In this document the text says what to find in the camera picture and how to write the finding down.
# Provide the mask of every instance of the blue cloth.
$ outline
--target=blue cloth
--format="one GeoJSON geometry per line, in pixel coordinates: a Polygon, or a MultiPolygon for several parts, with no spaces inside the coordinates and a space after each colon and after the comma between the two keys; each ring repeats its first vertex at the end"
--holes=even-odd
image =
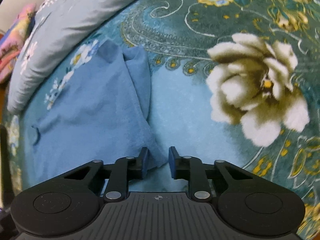
{"type": "Polygon", "coordinates": [[[146,121],[150,70],[142,47],[122,50],[106,41],[74,72],[52,109],[33,127],[36,183],[101,159],[114,163],[151,152],[149,168],[167,161],[146,121]]]}

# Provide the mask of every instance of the gray fabric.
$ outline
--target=gray fabric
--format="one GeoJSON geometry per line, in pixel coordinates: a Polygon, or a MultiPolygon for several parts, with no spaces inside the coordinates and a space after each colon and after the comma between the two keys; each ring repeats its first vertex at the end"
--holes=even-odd
{"type": "Polygon", "coordinates": [[[47,0],[17,60],[8,110],[19,114],[36,88],[90,32],[134,0],[47,0]]]}

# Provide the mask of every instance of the floral blanket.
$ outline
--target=floral blanket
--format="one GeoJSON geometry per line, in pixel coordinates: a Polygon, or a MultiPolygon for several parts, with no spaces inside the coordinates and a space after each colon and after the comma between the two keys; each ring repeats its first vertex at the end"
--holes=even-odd
{"type": "MultiPolygon", "coordinates": [[[[319,37],[320,0],[136,1],[70,53],[21,116],[4,113],[16,193],[38,183],[33,123],[110,39],[148,51],[148,123],[163,151],[224,159],[293,190],[306,206],[298,233],[312,239],[320,231],[319,37]]],[[[168,166],[143,183],[132,189],[185,187],[168,166]]]]}

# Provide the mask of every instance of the silver screw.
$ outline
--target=silver screw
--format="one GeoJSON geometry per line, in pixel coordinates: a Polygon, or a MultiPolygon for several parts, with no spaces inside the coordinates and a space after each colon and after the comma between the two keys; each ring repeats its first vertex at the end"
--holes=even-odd
{"type": "Polygon", "coordinates": [[[195,197],[198,199],[206,199],[210,197],[210,193],[206,191],[197,191],[195,197]]]}
{"type": "Polygon", "coordinates": [[[108,199],[118,199],[121,198],[121,193],[117,191],[110,191],[106,194],[106,198],[108,199]]]}

